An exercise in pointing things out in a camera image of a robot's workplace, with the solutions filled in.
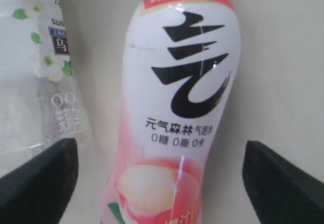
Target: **bottle label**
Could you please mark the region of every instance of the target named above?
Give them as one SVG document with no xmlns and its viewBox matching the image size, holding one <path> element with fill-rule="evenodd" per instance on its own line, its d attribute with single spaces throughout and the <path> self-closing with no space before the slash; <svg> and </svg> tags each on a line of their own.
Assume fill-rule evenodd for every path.
<svg viewBox="0 0 324 224">
<path fill-rule="evenodd" d="M 58 0 L 2 0 L 0 10 L 0 154 L 35 155 L 90 124 Z"/>
<path fill-rule="evenodd" d="M 229 0 L 138 7 L 125 44 L 119 150 L 102 224 L 201 224 L 204 166 L 239 57 Z"/>
</svg>

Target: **clear plastic bottle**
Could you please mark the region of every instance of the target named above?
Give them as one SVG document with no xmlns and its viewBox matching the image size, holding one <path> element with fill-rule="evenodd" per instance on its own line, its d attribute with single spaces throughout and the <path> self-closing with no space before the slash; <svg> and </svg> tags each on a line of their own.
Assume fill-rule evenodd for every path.
<svg viewBox="0 0 324 224">
<path fill-rule="evenodd" d="M 201 224 L 208 153 L 237 72 L 231 0 L 143 0 L 128 28 L 101 224 Z"/>
<path fill-rule="evenodd" d="M 92 134 L 58 0 L 0 0 L 0 177 L 62 138 Z"/>
</svg>

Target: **brand logo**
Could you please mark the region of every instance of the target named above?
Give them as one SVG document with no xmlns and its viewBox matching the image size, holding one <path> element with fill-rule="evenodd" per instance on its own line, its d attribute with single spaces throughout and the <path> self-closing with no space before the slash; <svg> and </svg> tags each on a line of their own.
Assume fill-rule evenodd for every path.
<svg viewBox="0 0 324 224">
<path fill-rule="evenodd" d="M 193 26 L 204 20 L 202 15 L 190 12 L 183 12 L 186 20 L 179 26 L 163 27 L 165 32 L 169 35 L 172 41 L 180 42 L 185 39 L 193 38 L 195 36 L 221 29 L 225 25 L 211 25 L 211 26 Z M 217 41 L 193 44 L 181 47 L 168 48 L 168 51 L 176 60 L 181 60 L 202 51 L 209 49 L 211 44 Z M 206 60 L 193 62 L 185 65 L 173 67 L 152 67 L 152 70 L 158 79 L 164 85 L 169 85 L 179 80 L 189 78 L 176 92 L 171 102 L 171 110 L 174 114 L 187 119 L 200 118 L 210 113 L 220 102 L 224 94 L 230 75 L 223 81 L 220 88 L 208 99 L 202 102 L 191 102 L 188 98 L 190 91 L 197 84 L 197 82 L 204 77 L 211 69 L 220 64 L 228 56 L 228 53 L 219 55 Z"/>
</svg>

